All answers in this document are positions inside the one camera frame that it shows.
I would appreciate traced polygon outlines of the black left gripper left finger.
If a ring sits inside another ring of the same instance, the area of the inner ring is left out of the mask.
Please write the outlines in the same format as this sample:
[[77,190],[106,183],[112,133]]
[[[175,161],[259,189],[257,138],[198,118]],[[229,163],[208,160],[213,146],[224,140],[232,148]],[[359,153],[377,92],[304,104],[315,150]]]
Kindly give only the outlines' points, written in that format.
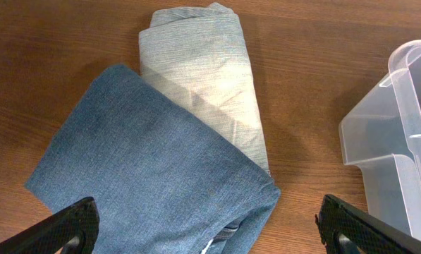
[[86,197],[0,243],[0,253],[91,253],[99,233],[94,198]]

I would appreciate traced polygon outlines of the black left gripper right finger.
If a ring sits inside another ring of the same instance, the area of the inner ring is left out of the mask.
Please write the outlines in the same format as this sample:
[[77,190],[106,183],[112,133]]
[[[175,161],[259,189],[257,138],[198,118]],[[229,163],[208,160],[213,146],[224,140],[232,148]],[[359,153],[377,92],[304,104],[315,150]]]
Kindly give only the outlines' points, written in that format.
[[334,195],[323,197],[315,222],[331,254],[421,254],[421,241]]

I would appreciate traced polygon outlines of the blue denim jeans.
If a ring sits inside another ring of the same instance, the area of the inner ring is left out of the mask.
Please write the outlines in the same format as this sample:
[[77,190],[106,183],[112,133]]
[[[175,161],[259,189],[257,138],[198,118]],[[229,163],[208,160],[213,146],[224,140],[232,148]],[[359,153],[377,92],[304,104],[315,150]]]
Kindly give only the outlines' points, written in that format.
[[96,253],[247,253],[280,197],[265,170],[124,65],[92,82],[25,185],[52,212],[93,197]]

